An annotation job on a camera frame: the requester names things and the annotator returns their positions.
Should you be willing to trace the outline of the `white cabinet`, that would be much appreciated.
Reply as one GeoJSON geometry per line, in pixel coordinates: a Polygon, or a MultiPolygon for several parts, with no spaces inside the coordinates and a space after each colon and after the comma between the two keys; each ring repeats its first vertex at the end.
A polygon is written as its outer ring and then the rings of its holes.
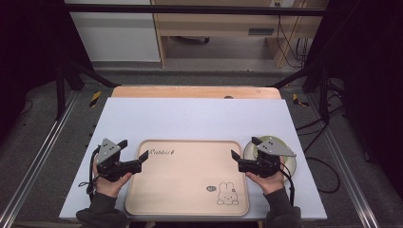
{"type": "Polygon", "coordinates": [[[72,20],[92,62],[159,62],[150,13],[72,12],[72,20]]]}

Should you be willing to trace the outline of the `black curtain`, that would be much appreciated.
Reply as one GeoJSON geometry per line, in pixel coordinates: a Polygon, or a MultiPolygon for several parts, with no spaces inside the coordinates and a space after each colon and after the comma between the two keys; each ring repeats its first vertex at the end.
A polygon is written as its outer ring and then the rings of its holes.
{"type": "Polygon", "coordinates": [[[54,9],[65,0],[0,0],[0,141],[25,107],[29,90],[55,80],[50,43],[32,26],[29,14],[39,14],[74,62],[93,69],[68,11],[54,9]]]}
{"type": "Polygon", "coordinates": [[[342,100],[370,158],[403,200],[403,0],[329,0],[308,62],[344,83],[342,100]]]}

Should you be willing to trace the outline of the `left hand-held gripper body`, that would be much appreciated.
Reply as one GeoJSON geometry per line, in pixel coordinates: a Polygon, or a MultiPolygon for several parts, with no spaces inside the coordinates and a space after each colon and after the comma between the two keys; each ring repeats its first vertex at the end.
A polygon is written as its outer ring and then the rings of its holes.
{"type": "Polygon", "coordinates": [[[120,161],[121,149],[117,143],[103,139],[96,159],[98,174],[108,181],[117,181],[126,173],[142,172],[142,162],[120,161]]]}

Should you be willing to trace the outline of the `black metal stand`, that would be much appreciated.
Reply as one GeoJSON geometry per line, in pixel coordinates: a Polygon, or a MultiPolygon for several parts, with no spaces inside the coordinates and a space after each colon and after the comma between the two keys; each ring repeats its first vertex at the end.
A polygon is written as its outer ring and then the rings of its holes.
{"type": "Polygon", "coordinates": [[[305,82],[302,85],[302,90],[305,93],[311,93],[317,86],[319,86],[319,114],[320,118],[327,124],[330,119],[327,103],[329,71],[325,65],[311,64],[305,66],[291,76],[273,84],[272,87],[280,89],[303,76],[306,77],[305,82]]]}
{"type": "Polygon", "coordinates": [[[57,120],[60,120],[62,118],[62,115],[67,109],[64,82],[67,82],[72,90],[81,90],[85,84],[81,79],[80,74],[85,74],[101,85],[110,88],[115,88],[118,86],[118,84],[110,82],[109,80],[97,74],[94,70],[82,66],[76,62],[60,62],[59,65],[56,67],[57,120]]]}

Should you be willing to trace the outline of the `wooden desk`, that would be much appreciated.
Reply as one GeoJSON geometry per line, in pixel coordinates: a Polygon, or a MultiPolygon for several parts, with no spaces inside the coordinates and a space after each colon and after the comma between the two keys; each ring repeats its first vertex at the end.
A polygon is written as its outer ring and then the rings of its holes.
{"type": "MultiPolygon", "coordinates": [[[[150,0],[155,6],[233,6],[258,8],[326,9],[329,0],[150,0]]],[[[266,39],[276,67],[290,58],[297,38],[313,39],[321,22],[315,16],[165,14],[154,15],[157,34],[174,36],[255,36],[266,39]]]]}

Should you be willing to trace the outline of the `beige tray with rabbit print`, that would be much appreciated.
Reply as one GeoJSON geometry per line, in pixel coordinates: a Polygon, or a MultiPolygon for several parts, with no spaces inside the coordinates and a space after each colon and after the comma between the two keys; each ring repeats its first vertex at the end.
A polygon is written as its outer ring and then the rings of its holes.
{"type": "Polygon", "coordinates": [[[244,175],[233,160],[233,141],[147,140],[142,171],[125,201],[134,216],[243,216],[249,209],[244,175]]]}

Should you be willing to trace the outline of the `person's left hand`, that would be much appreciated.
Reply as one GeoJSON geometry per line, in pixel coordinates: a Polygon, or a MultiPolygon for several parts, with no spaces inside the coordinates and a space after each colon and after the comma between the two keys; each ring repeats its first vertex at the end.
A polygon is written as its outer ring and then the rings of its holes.
{"type": "Polygon", "coordinates": [[[117,198],[121,188],[131,179],[132,174],[126,173],[117,181],[109,181],[103,177],[98,176],[96,162],[92,165],[93,174],[97,177],[95,181],[95,190],[97,193],[104,194],[111,198],[117,198]]]}

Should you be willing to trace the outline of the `aluminium floor rail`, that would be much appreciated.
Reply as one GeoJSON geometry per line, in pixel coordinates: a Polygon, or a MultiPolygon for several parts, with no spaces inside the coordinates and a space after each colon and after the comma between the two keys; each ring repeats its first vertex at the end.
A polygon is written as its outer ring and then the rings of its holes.
{"type": "Polygon", "coordinates": [[[343,228],[379,228],[374,212],[354,171],[336,140],[332,126],[342,117],[343,107],[331,106],[330,123],[318,122],[318,133],[304,148],[314,174],[328,221],[343,228]]]}
{"type": "Polygon", "coordinates": [[[22,205],[28,197],[29,191],[35,183],[48,158],[48,155],[50,154],[53,145],[56,143],[62,129],[64,128],[78,97],[78,91],[71,91],[69,93],[67,103],[64,105],[64,110],[54,122],[40,149],[37,151],[33,162],[26,171],[24,178],[20,182],[7,207],[1,213],[0,228],[11,228],[11,225],[14,223],[20,209],[22,208],[22,205]]]}

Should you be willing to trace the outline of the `wooden table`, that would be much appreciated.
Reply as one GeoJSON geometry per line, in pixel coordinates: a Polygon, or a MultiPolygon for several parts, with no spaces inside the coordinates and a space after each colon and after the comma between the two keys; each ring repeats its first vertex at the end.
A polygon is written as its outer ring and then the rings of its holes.
{"type": "Polygon", "coordinates": [[[281,99],[279,91],[273,87],[188,85],[121,85],[113,89],[111,97],[281,99]]]}

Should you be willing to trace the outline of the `yellow black tape marker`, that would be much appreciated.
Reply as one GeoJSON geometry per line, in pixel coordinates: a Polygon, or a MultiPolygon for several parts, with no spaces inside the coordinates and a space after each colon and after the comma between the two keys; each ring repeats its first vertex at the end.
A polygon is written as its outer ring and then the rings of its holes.
{"type": "Polygon", "coordinates": [[[93,94],[93,96],[92,96],[92,98],[91,98],[91,101],[90,101],[90,103],[89,103],[89,105],[88,105],[89,107],[93,107],[93,106],[96,105],[98,99],[99,99],[100,96],[101,96],[101,93],[102,93],[102,91],[96,91],[96,92],[93,94]]]}
{"type": "Polygon", "coordinates": [[[299,98],[298,95],[296,93],[293,93],[293,104],[294,105],[300,105],[300,106],[310,106],[309,103],[307,102],[302,102],[299,98]]]}

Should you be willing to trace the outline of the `black horizontal frame bar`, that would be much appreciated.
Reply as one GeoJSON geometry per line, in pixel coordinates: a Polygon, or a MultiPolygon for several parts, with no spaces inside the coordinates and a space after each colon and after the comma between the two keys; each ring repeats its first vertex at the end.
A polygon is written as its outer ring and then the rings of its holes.
{"type": "Polygon", "coordinates": [[[179,14],[230,14],[230,15],[286,15],[324,16],[326,9],[257,8],[225,6],[171,6],[171,5],[100,5],[64,4],[64,8],[74,12],[116,12],[116,13],[179,13],[179,14]]]}

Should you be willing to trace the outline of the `person's right hand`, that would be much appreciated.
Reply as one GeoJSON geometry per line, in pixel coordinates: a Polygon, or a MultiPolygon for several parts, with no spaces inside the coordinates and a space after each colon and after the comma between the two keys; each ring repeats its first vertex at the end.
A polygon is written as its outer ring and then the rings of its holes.
{"type": "Polygon", "coordinates": [[[284,178],[280,171],[268,178],[262,178],[251,172],[246,172],[245,175],[261,188],[264,195],[272,194],[284,188],[284,178]]]}

